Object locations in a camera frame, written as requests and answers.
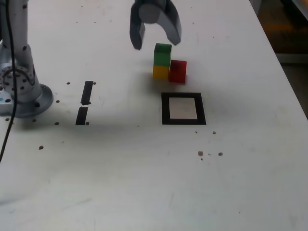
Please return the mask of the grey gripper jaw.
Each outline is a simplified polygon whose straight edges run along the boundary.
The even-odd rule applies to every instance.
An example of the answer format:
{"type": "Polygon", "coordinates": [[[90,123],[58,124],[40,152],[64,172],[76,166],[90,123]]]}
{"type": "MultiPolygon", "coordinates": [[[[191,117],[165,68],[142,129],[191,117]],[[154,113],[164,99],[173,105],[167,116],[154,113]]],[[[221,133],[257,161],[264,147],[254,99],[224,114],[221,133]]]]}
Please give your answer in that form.
{"type": "Polygon", "coordinates": [[[178,11],[170,0],[145,0],[139,7],[139,18],[146,24],[160,25],[173,45],[181,42],[178,11]]]}

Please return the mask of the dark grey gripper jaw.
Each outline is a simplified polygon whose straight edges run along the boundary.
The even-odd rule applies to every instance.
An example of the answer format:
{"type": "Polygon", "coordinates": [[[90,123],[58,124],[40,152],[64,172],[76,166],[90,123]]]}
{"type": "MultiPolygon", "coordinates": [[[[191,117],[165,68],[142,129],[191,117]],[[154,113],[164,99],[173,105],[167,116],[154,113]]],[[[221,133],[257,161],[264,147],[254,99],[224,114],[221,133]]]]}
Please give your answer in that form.
{"type": "Polygon", "coordinates": [[[144,22],[141,20],[139,16],[139,9],[143,5],[143,0],[136,0],[130,12],[130,40],[131,43],[136,50],[141,50],[142,48],[142,41],[145,32],[145,25],[144,22]]]}

